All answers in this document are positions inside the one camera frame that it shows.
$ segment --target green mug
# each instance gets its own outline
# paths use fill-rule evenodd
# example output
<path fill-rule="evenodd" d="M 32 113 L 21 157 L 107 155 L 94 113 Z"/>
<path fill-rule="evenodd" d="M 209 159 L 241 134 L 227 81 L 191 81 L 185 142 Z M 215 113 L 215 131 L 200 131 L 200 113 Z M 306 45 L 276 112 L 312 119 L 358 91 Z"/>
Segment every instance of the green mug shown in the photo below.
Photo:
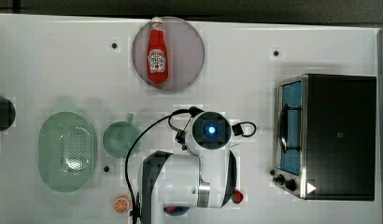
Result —
<path fill-rule="evenodd" d="M 139 136 L 139 130 L 133 125 L 133 114 L 127 114 L 126 121 L 111 124 L 104 132 L 104 148 L 109 155 L 115 158 L 125 158 Z M 133 152 L 139 148 L 139 142 Z"/>

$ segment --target green basket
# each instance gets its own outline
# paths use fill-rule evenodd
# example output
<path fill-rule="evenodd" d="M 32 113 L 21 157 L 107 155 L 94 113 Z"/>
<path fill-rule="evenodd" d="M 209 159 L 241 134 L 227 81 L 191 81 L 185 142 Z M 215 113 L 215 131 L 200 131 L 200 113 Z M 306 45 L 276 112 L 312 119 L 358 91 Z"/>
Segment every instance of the green basket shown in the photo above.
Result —
<path fill-rule="evenodd" d="M 91 178 L 96 144 L 90 123 L 72 112 L 48 118 L 39 133 L 39 173 L 52 189 L 71 192 Z"/>

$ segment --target bottle cap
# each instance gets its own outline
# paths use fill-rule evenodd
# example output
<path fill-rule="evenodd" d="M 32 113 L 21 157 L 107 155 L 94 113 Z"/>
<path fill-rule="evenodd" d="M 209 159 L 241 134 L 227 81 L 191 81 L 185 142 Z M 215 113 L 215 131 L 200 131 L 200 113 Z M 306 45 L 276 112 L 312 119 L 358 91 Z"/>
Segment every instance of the bottle cap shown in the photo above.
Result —
<path fill-rule="evenodd" d="M 163 21 L 162 21 L 162 19 L 160 19 L 160 17 L 153 17 L 153 19 L 151 19 L 151 22 L 163 23 Z"/>

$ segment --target bottle label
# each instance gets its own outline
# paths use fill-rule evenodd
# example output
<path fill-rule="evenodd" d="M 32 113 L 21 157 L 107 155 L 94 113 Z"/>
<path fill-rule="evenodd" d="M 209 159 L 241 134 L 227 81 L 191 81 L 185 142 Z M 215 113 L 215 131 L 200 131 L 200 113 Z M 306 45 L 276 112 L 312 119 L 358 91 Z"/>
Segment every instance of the bottle label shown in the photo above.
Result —
<path fill-rule="evenodd" d="M 162 31 L 163 30 L 163 24 L 159 23 L 159 22 L 154 22 L 154 23 L 151 24 L 151 29 L 152 30 Z"/>
<path fill-rule="evenodd" d="M 153 49 L 150 51 L 148 62 L 151 73 L 161 73 L 165 69 L 165 55 L 159 49 Z"/>

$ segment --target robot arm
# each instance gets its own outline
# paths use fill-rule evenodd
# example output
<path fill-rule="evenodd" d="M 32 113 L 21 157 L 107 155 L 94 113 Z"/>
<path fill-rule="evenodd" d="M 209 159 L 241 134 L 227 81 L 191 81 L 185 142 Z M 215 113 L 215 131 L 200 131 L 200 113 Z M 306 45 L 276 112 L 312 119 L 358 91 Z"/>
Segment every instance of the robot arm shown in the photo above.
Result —
<path fill-rule="evenodd" d="M 236 161 L 232 129 L 214 112 L 197 111 L 185 136 L 189 156 L 158 151 L 139 168 L 143 224 L 163 223 L 166 206 L 221 208 L 233 196 Z"/>

